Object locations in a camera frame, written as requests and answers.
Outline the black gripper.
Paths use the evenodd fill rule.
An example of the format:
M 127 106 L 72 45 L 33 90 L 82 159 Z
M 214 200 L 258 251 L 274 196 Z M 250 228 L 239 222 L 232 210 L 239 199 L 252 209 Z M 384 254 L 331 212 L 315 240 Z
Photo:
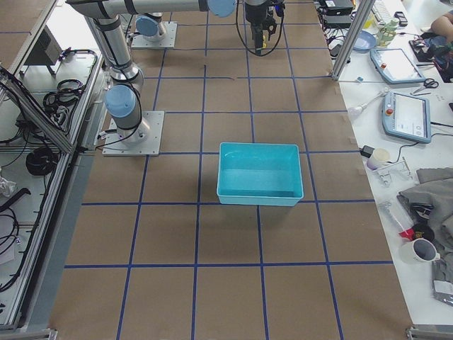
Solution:
M 277 23 L 273 15 L 267 15 L 266 0 L 245 0 L 244 9 L 246 20 L 251 24 L 251 33 L 253 46 L 260 49 L 260 26 L 263 24 L 263 30 L 268 33 L 268 39 L 275 34 Z

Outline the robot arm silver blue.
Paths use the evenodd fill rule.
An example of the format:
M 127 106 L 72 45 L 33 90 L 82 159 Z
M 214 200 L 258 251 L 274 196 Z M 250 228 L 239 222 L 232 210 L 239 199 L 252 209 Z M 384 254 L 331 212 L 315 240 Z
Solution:
M 138 75 L 133 70 L 133 61 L 127 47 L 125 34 L 120 27 L 122 14 L 143 15 L 153 13 L 210 11 L 219 17 L 227 17 L 239 12 L 237 1 L 68 1 L 73 9 L 83 15 L 94 30 L 96 43 L 104 57 L 111 63 L 111 74 L 116 81 L 129 82 Z M 244 1 L 246 20 L 251 24 L 254 47 L 248 51 L 255 56 L 264 57 L 264 32 L 275 33 L 275 17 L 284 21 L 283 1 Z
M 123 33 L 128 40 L 142 36 L 145 40 L 158 42 L 165 38 L 166 27 L 162 21 L 162 12 L 145 14 L 120 14 Z

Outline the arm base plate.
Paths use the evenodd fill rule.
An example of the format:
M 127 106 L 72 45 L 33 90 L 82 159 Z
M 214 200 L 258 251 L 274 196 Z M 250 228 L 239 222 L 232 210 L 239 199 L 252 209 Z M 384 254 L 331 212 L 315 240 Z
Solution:
M 141 125 L 135 130 L 131 137 L 126 138 L 134 130 L 125 131 L 117 129 L 114 120 L 110 119 L 110 129 L 116 132 L 106 137 L 106 147 L 103 148 L 103 155 L 107 157 L 137 157 L 137 156 L 158 156 L 161 146 L 161 136 L 164 125 L 165 113 L 162 110 L 146 110 L 142 114 Z
M 174 48 L 177 27 L 178 24 L 174 21 L 160 23 L 136 21 L 136 32 L 131 48 L 136 50 Z

